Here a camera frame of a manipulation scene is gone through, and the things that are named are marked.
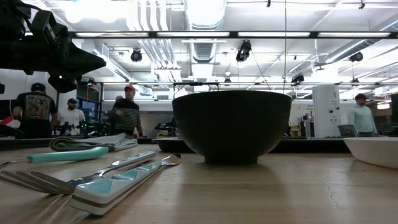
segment table surface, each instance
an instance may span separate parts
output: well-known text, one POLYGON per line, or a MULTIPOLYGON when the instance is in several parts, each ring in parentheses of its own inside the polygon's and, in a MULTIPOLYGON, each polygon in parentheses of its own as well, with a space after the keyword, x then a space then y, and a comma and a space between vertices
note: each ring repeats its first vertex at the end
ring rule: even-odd
MULTIPOLYGON (((157 145, 109 153, 85 162, 15 164, 62 180, 89 175, 157 145)), ((0 162, 47 148, 0 152, 0 162)), ((349 154, 269 154, 258 165, 208 166, 203 157, 151 177, 103 217, 68 206, 69 195, 45 195, 0 183, 0 223, 397 223, 398 170, 356 161, 349 154)))

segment folded napkin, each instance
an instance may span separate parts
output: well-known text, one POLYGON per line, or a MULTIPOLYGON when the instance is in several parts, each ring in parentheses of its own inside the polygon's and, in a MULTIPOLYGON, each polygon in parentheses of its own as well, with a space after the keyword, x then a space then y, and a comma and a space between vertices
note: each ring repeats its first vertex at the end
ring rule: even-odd
POLYGON ((59 137, 50 142, 50 148, 57 152, 87 150, 98 146, 108 147, 110 152, 114 152, 136 147, 138 143, 137 139, 126 138, 125 133, 88 139, 59 137))

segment teal handle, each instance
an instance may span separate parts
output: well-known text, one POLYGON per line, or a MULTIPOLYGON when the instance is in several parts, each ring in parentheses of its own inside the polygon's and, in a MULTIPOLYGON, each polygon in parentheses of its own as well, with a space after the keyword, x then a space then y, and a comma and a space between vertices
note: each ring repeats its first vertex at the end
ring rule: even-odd
POLYGON ((26 159, 30 162, 59 162, 59 161, 83 161, 99 158, 108 153, 108 147, 94 147, 82 151, 50 152, 30 155, 26 159))

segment white t-shirt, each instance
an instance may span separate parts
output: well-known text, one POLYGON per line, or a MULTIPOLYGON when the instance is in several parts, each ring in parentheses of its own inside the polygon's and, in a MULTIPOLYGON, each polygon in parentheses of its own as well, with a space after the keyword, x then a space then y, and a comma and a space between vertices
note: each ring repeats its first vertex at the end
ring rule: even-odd
MULTIPOLYGON (((79 109, 69 110, 68 108, 66 108, 58 112, 58 120, 60 121, 61 125, 67 122, 69 125, 74 124, 75 126, 78 126, 79 122, 84 121, 85 119, 85 114, 82 112, 82 110, 79 109)), ((77 135, 79 134, 79 132, 79 129, 74 128, 71 131, 71 135, 77 135)))

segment light green shirt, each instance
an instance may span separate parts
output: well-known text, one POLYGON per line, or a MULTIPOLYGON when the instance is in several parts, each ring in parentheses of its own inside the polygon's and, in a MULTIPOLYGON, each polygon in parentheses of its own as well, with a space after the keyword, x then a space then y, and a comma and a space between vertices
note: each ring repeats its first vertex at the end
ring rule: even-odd
POLYGON ((348 115, 348 124, 352 124, 357 132, 377 133, 373 114, 367 106, 354 106, 348 115))

